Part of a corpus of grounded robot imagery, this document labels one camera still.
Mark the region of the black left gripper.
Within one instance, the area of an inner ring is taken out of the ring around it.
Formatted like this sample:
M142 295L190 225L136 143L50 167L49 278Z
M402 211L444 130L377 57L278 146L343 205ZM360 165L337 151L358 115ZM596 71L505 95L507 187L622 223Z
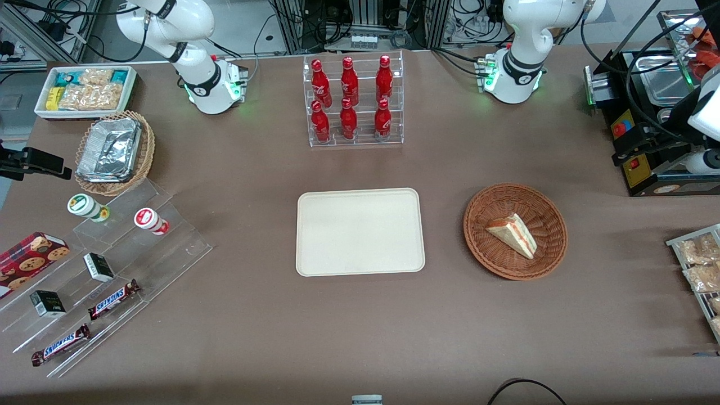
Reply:
M688 134L671 136L648 124L638 124L613 141L615 154L612 156L615 167L641 154L654 154L659 151L684 148L691 145L702 146L705 136L692 129Z

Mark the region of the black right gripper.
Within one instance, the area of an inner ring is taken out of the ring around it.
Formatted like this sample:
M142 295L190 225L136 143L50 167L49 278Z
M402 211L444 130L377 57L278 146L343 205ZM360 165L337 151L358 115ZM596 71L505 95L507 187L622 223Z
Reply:
M36 148L13 150L1 146L1 177L21 182L27 174L70 180L73 171L64 166L64 159L54 154Z

